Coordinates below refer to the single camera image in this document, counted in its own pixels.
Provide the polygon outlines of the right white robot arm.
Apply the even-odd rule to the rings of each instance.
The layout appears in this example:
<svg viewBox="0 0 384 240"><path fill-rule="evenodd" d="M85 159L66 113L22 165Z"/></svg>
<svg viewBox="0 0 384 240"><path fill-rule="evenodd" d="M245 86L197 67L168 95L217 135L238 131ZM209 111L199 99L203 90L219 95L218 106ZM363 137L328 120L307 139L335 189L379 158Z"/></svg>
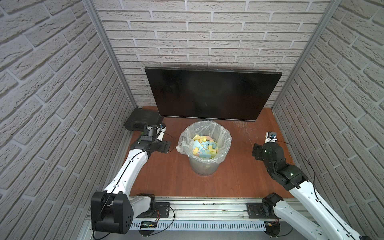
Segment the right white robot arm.
<svg viewBox="0 0 384 240"><path fill-rule="evenodd" d="M262 161L273 180L291 193L312 215L309 220L294 210L286 200L271 193L262 200L262 214L276 216L308 240L368 240L345 222L321 197L300 168L287 164L283 148L276 142L254 144L252 156Z"/></svg>

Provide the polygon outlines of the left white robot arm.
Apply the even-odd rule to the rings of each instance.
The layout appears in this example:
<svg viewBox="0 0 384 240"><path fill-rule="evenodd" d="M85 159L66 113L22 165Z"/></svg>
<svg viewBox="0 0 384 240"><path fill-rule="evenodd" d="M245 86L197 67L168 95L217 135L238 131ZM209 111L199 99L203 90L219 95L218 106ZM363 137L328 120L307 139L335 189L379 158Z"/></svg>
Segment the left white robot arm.
<svg viewBox="0 0 384 240"><path fill-rule="evenodd" d="M154 152L169 153L171 142L163 139L166 125L146 125L143 134L131 145L127 159L112 182L91 198L91 223L94 232L126 234L139 215L160 217L152 194L129 199L142 167Z"/></svg>

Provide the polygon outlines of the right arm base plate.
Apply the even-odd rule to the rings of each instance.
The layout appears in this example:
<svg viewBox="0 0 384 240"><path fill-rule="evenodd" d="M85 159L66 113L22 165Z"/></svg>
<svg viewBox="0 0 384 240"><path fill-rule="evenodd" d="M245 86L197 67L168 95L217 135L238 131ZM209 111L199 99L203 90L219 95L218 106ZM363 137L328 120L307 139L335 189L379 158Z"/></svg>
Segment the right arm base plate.
<svg viewBox="0 0 384 240"><path fill-rule="evenodd" d="M249 219L276 219L273 207L264 203L246 203Z"/></svg>

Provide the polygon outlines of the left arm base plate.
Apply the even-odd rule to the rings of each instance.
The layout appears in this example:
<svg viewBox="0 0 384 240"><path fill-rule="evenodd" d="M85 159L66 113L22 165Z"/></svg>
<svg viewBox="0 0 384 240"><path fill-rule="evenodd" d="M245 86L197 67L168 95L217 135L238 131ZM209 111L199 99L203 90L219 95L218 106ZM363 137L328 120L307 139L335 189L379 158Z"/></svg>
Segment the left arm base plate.
<svg viewBox="0 0 384 240"><path fill-rule="evenodd" d="M155 207L141 213L137 218L167 219L171 212L169 202L156 202Z"/></svg>

